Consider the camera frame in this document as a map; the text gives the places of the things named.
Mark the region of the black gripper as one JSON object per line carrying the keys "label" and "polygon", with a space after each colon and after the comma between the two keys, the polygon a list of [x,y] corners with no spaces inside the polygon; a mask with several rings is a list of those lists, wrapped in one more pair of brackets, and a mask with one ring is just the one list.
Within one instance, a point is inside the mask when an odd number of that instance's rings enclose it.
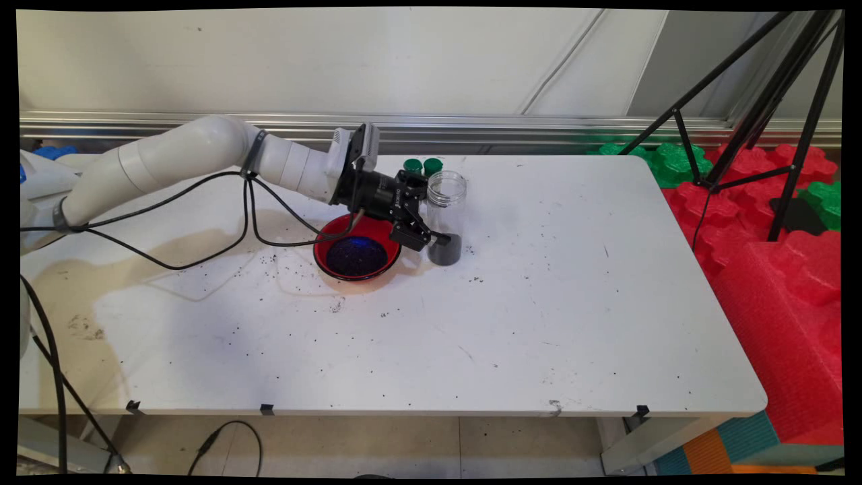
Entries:
{"label": "black gripper", "polygon": [[376,171],[344,168],[331,203],[344,205],[351,213],[363,211],[366,217],[390,221],[390,239],[419,253],[428,245],[447,246],[452,240],[449,234],[431,230],[421,216],[427,190],[428,179],[407,170],[390,177]]}

